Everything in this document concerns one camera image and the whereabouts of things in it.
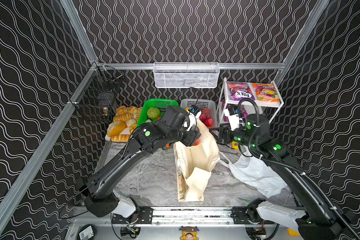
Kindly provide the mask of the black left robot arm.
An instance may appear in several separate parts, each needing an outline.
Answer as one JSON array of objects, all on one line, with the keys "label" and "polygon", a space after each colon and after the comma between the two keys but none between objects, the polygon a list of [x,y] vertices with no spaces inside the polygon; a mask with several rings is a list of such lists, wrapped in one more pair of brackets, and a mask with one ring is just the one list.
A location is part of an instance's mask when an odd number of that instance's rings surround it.
[{"label": "black left robot arm", "polygon": [[108,214],[124,218],[138,214],[139,207],[132,198],[116,193],[114,188],[133,167],[155,151],[176,142],[193,146],[201,137],[197,126],[200,116],[201,111],[196,107],[186,111],[179,106],[169,106],[157,122],[138,126],[116,156],[79,182],[87,211],[99,218]]}]

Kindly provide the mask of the cream floral tote bag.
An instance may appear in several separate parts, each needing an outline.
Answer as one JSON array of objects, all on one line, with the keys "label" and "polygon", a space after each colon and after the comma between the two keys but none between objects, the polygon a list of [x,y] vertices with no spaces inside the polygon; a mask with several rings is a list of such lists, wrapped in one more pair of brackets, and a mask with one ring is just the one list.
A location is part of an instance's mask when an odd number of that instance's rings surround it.
[{"label": "cream floral tote bag", "polygon": [[201,132],[198,145],[186,147],[181,142],[174,144],[179,202],[204,200],[212,170],[220,160],[215,138],[204,123],[198,121],[197,125]]}]

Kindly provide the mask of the purple Fox's candy bag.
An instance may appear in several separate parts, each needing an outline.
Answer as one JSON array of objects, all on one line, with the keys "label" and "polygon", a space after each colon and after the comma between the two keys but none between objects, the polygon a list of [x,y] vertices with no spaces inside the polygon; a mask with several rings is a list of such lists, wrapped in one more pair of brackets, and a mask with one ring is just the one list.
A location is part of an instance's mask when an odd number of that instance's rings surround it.
[{"label": "purple Fox's candy bag", "polygon": [[230,100],[241,101],[249,98],[255,100],[255,97],[248,83],[243,82],[227,82]]}]

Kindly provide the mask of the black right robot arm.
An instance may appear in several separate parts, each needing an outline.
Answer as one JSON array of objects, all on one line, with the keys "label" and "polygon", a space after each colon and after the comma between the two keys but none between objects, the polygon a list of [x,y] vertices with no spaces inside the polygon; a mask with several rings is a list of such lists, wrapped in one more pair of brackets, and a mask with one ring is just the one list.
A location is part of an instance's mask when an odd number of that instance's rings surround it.
[{"label": "black right robot arm", "polygon": [[345,230],[358,240],[351,226],[352,214],[335,205],[324,191],[299,166],[292,151],[280,140],[270,136],[268,119],[260,114],[256,102],[245,98],[237,104],[238,125],[229,131],[230,140],[239,147],[247,146],[252,157],[264,162],[277,173],[301,202],[296,210],[273,205],[264,199],[249,203],[241,214],[252,224],[270,221],[300,234],[305,240],[335,240]]}]

